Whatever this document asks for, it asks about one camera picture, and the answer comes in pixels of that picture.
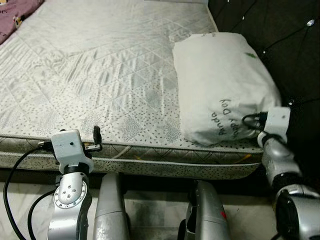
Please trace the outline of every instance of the floor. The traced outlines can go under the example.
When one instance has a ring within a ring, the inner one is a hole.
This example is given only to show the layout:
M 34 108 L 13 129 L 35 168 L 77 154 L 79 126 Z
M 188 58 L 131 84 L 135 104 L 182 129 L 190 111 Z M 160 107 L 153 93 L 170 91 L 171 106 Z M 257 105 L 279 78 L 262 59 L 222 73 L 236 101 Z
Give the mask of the floor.
M 27 239 L 29 207 L 42 194 L 53 189 L 51 185 L 12 183 L 9 186 L 9 202 L 12 214 Z M 88 212 L 88 239 L 93 236 L 93 223 L 99 191 L 92 189 L 92 205 Z M 3 193 L 0 193 L 0 239 L 18 239 L 9 223 Z M 275 215 L 268 199 L 262 197 L 221 195 L 231 238 L 233 240 L 270 240 L 276 233 Z M 125 208 L 131 221 L 133 240 L 176 240 L 180 222 L 187 211 L 185 193 L 127 192 Z M 45 240 L 53 213 L 51 197 L 42 200 L 33 212 L 33 231 L 39 240 Z

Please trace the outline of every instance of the black connector plug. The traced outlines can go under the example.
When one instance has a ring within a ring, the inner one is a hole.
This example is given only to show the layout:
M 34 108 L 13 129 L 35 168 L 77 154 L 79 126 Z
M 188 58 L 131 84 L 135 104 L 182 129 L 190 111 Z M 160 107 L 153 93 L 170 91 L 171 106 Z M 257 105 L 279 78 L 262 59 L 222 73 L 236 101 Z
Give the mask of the black connector plug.
M 42 141 L 38 143 L 38 149 L 39 150 L 45 150 L 48 152 L 54 151 L 54 146 L 52 145 L 52 142 L 50 140 Z
M 242 124 L 249 129 L 263 131 L 268 118 L 267 112 L 260 112 L 255 114 L 249 114 L 242 118 Z

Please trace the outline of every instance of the mattress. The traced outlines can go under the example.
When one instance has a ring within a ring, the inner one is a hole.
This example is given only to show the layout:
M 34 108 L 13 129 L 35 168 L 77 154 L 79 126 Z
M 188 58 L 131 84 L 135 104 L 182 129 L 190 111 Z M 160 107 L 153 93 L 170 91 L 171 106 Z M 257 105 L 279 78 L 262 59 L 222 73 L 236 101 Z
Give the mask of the mattress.
M 180 131 L 174 42 L 214 31 L 204 4 L 45 1 L 0 46 L 0 167 L 61 129 L 78 129 L 92 143 L 98 125 L 97 171 L 247 176 L 261 159 L 254 139 L 205 148 Z M 57 165 L 41 153 L 21 168 Z

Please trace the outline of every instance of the black cable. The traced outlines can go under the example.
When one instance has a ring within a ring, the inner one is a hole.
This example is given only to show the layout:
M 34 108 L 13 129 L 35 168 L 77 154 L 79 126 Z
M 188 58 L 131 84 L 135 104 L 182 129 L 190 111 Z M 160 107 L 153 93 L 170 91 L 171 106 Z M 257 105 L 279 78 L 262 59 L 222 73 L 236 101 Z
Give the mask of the black cable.
M 31 240 L 36 240 L 36 237 L 34 235 L 34 231 L 32 229 L 32 213 L 34 212 L 34 209 L 36 207 L 36 205 L 42 200 L 44 199 L 45 197 L 51 195 L 51 194 L 54 194 L 56 190 L 52 190 L 52 191 L 49 191 L 45 194 L 43 194 L 42 196 L 40 196 L 37 200 L 35 200 L 35 202 L 32 204 L 30 210 L 29 210 L 29 213 L 28 213 L 28 231 L 29 231 L 29 235 L 30 235 L 30 238 Z
M 271 240 L 277 240 L 277 239 L 280 238 L 280 237 L 281 237 L 280 233 L 277 233 L 276 235 L 274 235 L 274 236 L 271 238 Z
M 259 131 L 262 131 L 264 130 L 265 126 L 261 124 L 261 122 L 266 122 L 267 120 L 267 116 L 268 114 L 266 112 L 261 112 L 261 113 L 255 113 L 255 114 L 249 114 L 249 115 L 245 115 L 243 118 L 242 118 L 242 124 L 245 125 L 246 127 L 248 127 L 249 129 L 253 129 L 253 130 L 259 130 Z M 253 119 L 256 124 L 253 125 L 253 124 L 249 124 L 246 119 L 247 118 L 251 118 Z
M 5 210 L 6 210 L 6 213 L 8 215 L 8 218 L 9 218 L 9 221 L 11 223 L 11 226 L 15 232 L 15 234 L 18 236 L 18 238 L 20 240 L 26 240 L 26 238 L 22 235 L 22 233 L 20 232 L 15 220 L 14 220 L 14 217 L 12 215 L 12 212 L 11 212 L 11 209 L 10 209 L 10 205 L 9 205 L 9 200 L 8 200 L 8 186 L 9 186 L 9 183 L 11 181 L 11 178 L 15 172 L 15 170 L 17 169 L 18 165 L 23 161 L 23 159 L 26 158 L 26 156 L 28 156 L 29 154 L 35 152 L 36 150 L 38 150 L 38 148 L 35 148 L 35 149 L 32 149 L 28 152 L 26 152 L 25 154 L 23 154 L 18 161 L 16 161 L 16 163 L 14 164 L 13 168 L 11 169 L 11 172 L 9 173 L 9 176 L 8 178 L 6 179 L 5 181 L 5 184 L 4 184 L 4 187 L 3 187 L 3 202 L 4 202 L 4 207 L 5 207 Z

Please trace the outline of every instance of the pillow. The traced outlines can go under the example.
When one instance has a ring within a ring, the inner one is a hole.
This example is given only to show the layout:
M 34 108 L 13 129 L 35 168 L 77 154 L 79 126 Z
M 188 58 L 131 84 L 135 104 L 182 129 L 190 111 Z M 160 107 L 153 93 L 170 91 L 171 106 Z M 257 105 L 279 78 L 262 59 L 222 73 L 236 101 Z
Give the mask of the pillow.
M 209 146 L 255 137 L 245 115 L 280 106 L 279 91 L 246 39 L 237 33 L 193 34 L 173 48 L 184 137 Z

